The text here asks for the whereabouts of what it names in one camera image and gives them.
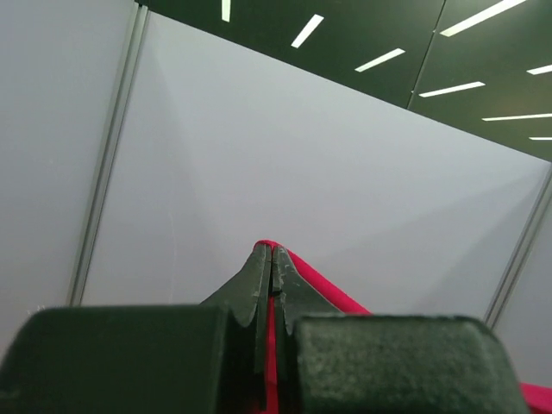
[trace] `fluorescent light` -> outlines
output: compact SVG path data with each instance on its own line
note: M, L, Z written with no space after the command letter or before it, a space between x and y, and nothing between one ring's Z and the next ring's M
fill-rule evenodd
M472 82L471 84L452 86L450 88L439 89L437 91L420 93L420 97L434 97L435 95L442 95L443 93L464 91L466 89L479 88L480 86L485 86L485 84L483 82Z
M447 37L454 36L457 33L460 33L467 28L471 28L472 26L475 26L476 24L481 23L486 19L490 19L491 17L496 16L503 11L507 11L508 9L511 9L514 6L523 3L524 1L525 0L502 0L502 2L498 2L494 6L491 6L488 9L484 9L477 15L473 15L468 19L455 24L454 26L451 26L450 28L443 30L441 32L441 35Z
M301 33L299 33L293 41L292 46L295 48L301 46L306 38L311 35L314 29L317 28L322 20L324 20L324 18L319 15L314 15L313 17L311 17L307 25L303 28L303 30L301 30Z
M511 119L552 118L552 114L535 114L519 116L499 116L496 118L481 118L483 121L509 121Z
M400 54L403 54L405 51L403 49L395 49L392 50L389 53L383 54L379 56L379 58L376 58L374 60L370 60L368 63L365 63L362 66L357 67L355 70L357 72L364 72L366 69L370 69L371 67L374 67L376 65L379 65L380 63L383 63L389 59L393 59L396 56L399 56Z
M552 65L536 67L535 69L529 69L531 75L540 75L541 73L552 72Z
M230 21L230 1L231 0L223 0L223 20L225 22Z

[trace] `red cloth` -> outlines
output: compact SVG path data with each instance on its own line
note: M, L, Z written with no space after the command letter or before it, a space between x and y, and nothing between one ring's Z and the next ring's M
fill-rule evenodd
M266 244L274 250L281 246L276 241L261 240L256 244ZM293 264L303 279L310 283L322 296L337 309L345 313L371 315L364 306L356 303L347 293L324 278L320 272L306 261L287 250ZM274 333L274 300L268 303L268 333L267 333L267 410L261 414L278 414L278 372L276 368L276 335ZM552 414L552 389L532 384L521 384L521 389L532 414Z

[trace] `dark green ceiling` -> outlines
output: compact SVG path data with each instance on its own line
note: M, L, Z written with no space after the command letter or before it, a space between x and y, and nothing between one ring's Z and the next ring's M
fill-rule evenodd
M552 112L552 0L526 0L454 36L440 34L499 0L143 0L153 12L223 37L357 91L545 160L552 117L481 118ZM324 19L299 48L295 37ZM354 69L400 47L405 53L364 72ZM435 97L419 93L480 81Z

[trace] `white light strip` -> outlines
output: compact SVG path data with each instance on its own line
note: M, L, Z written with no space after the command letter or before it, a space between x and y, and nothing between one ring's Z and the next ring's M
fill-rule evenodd
M230 2L231 0L223 0L223 20L230 21Z
M403 49L397 48L395 50L392 50L389 53L386 53L386 54L383 54L383 55L379 56L379 58L376 58L374 60L370 60L368 63L365 63L364 65L357 67L355 70L357 72L364 72L364 71L366 71L366 69L370 69L371 67L374 67L376 65L379 65L380 63L388 61L389 59L393 59L393 58L399 56L400 54L403 54L404 52L405 51Z
M435 95L442 95L444 93L464 91L466 89L479 88L480 86L485 86L485 84L483 82L472 82L471 84L452 86L450 88L439 89L437 91L420 93L420 97L434 97Z
M519 116L498 116L496 118L481 118L483 121L509 121L511 119L552 118L552 114L535 114Z
M298 36L295 38L295 40L292 43L292 46L297 48L303 44L303 42L306 40L307 37L311 35L311 33L314 31L315 28L320 24L320 22L324 20L322 16L314 15L307 25L301 30L301 33L298 34Z
M552 65L536 67L535 69L529 69L531 75L540 75L541 73L552 72Z
M477 15L473 15L468 19L455 24L454 26L451 26L450 28L443 30L441 32L441 35L447 37L454 36L457 33L466 30L467 28L471 28L472 26L475 26L476 24L481 23L486 19L490 19L491 17L496 16L503 11L507 11L508 9L511 9L512 7L517 6L518 4L525 1L526 0L502 0L502 2L496 3L494 6L491 6L488 9L484 9Z

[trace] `gray wall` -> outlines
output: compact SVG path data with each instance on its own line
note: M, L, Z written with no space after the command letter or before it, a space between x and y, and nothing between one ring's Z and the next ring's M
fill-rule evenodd
M0 357L69 287L131 0L0 8Z
M272 238L373 311L482 317L547 168L151 15L85 303L197 302Z
M497 326L521 380L552 386L552 210Z

